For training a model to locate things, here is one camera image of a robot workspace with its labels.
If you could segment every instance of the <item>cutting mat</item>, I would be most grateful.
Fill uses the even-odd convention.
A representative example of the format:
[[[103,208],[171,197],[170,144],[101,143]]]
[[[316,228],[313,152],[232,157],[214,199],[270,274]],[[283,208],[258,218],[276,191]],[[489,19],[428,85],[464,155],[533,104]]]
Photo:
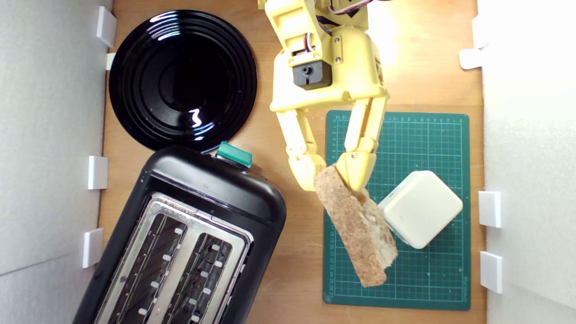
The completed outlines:
[[[326,117],[326,162],[344,152],[350,111]],[[377,203],[410,172],[432,170],[462,200],[463,211],[424,249],[396,238],[398,257],[382,286],[363,288],[329,217],[324,215],[323,298],[328,304],[469,310],[470,163],[466,115],[387,112],[367,185]]]

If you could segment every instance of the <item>toaster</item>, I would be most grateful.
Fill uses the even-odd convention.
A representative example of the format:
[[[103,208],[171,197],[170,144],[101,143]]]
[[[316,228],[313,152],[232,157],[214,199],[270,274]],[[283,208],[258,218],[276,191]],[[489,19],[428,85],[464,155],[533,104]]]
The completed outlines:
[[[249,164],[218,152],[152,154],[73,324],[245,321],[286,205]]]

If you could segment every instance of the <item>screw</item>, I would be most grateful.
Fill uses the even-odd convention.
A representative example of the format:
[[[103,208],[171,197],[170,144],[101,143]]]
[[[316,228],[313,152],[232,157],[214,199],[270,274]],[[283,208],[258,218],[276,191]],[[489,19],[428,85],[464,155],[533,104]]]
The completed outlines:
[[[302,73],[303,73],[305,76],[309,76],[310,74],[312,74],[312,72],[314,72],[314,70],[313,70],[312,67],[309,66],[309,65],[302,68]]]

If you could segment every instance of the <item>yellow robotic arm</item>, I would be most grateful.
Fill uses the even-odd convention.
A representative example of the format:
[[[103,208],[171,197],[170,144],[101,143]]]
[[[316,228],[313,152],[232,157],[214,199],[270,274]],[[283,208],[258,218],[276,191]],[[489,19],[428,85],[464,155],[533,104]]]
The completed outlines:
[[[362,190],[372,174],[389,95],[378,49],[365,33],[370,1],[259,0],[282,44],[270,110],[304,190],[314,191],[314,176],[326,167],[305,116],[311,109],[354,105],[336,169],[352,191]]]

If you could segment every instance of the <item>wooden surface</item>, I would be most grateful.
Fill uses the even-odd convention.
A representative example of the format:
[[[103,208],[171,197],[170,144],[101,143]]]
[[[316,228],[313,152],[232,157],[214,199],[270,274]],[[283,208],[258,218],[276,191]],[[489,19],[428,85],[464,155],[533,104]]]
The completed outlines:
[[[259,75],[256,105],[242,130],[230,141],[253,153],[254,162],[278,188],[287,220],[268,266],[248,323],[482,323],[486,292],[479,284],[479,251],[485,247],[478,224],[477,191],[483,188],[482,81],[479,71],[462,71],[458,50],[472,45],[475,0],[394,0],[386,11],[380,46],[389,111],[454,112],[470,116],[472,192],[472,307],[469,311],[402,310],[326,305],[322,287],[322,207],[314,193],[302,191],[287,163],[278,122],[268,110],[272,99],[272,62],[281,49],[256,0],[115,0],[116,45],[145,19],[173,9],[214,13],[235,25],[254,51]],[[324,154],[326,111],[309,114],[319,151]],[[107,96],[104,156],[109,158],[108,189],[101,196],[100,227],[107,242],[126,199],[151,151],[120,126]]]

